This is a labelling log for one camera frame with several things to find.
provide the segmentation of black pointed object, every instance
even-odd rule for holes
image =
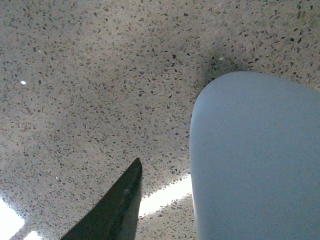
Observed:
[[[61,240],[134,240],[141,179],[142,165],[137,158],[98,204]]]

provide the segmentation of dark object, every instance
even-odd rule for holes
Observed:
[[[141,202],[137,158],[98,204],[61,240],[134,240]]]

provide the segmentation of light blue object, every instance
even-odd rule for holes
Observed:
[[[190,127],[197,240],[320,240],[320,93],[255,72],[200,93]]]

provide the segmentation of white object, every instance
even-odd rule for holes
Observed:
[[[320,239],[320,93],[233,72],[208,84],[190,125],[197,240]]]

